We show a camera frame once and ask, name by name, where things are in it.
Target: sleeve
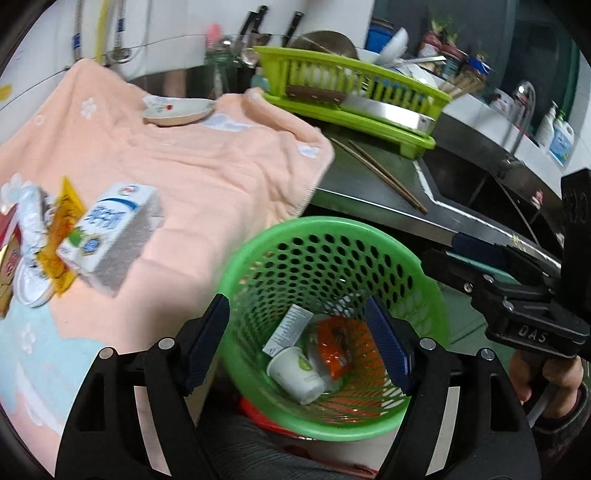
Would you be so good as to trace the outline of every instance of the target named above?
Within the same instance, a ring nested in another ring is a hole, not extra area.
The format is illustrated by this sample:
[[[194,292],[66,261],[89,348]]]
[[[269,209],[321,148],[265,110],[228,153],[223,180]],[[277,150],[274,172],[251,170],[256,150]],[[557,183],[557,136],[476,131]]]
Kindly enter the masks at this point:
[[[582,384],[575,407],[566,417],[558,420],[540,419],[532,428],[540,453],[542,471],[546,475],[569,449],[573,440],[583,430],[591,412],[589,390]]]

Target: paper cup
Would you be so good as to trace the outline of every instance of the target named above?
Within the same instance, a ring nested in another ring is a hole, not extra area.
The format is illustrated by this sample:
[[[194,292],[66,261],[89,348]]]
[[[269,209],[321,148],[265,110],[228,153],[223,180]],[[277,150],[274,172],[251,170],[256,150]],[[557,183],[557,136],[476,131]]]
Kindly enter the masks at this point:
[[[312,403],[326,390],[324,380],[296,346],[278,353],[269,362],[267,375],[300,405]]]

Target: kitchen sink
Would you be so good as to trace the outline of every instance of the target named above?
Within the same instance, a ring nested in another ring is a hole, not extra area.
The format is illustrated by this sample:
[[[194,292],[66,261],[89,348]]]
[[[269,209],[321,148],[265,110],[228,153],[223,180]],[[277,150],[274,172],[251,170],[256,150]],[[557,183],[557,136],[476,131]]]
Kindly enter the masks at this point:
[[[455,138],[457,135],[461,135],[461,141]],[[501,183],[492,173],[496,173],[499,161],[506,157],[505,150],[446,115],[442,116],[434,136],[438,147],[423,155],[423,165],[442,201],[467,213],[490,218],[554,257],[562,258],[562,247],[556,237],[561,223],[560,199],[554,192],[526,167],[512,169],[508,181]],[[537,189],[544,193],[541,211],[531,203]]]

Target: blue gripper pad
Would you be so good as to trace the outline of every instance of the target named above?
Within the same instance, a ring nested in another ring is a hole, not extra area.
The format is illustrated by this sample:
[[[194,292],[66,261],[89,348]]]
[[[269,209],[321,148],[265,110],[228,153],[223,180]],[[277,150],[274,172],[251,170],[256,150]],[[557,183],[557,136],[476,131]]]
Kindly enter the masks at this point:
[[[188,371],[184,379],[184,387],[188,393],[205,381],[207,371],[216,354],[217,347],[222,341],[229,319],[230,303],[228,299],[221,295],[216,296],[200,319],[203,326],[186,354]]]
[[[382,301],[373,296],[365,304],[365,320],[392,383],[405,395],[411,395],[414,388],[411,345],[414,340],[418,341],[414,329],[405,320],[394,319]],[[398,335],[393,324],[397,326]]]

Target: chopsticks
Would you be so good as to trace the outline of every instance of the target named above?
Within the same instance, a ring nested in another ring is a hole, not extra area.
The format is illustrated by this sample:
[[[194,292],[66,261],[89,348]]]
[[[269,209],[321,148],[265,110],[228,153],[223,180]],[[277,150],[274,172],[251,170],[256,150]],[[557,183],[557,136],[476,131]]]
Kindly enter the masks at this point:
[[[380,163],[368,154],[363,148],[349,140],[351,146],[356,150],[352,150],[346,145],[342,144],[338,140],[331,138],[331,142],[338,145],[340,148],[345,150],[349,155],[355,157],[363,165],[374,172],[385,184],[387,184],[392,190],[398,193],[404,200],[406,200],[413,208],[419,210],[422,214],[426,215],[428,210],[425,206],[417,200],[417,198],[408,191],[408,189],[388,170],[386,170]]]

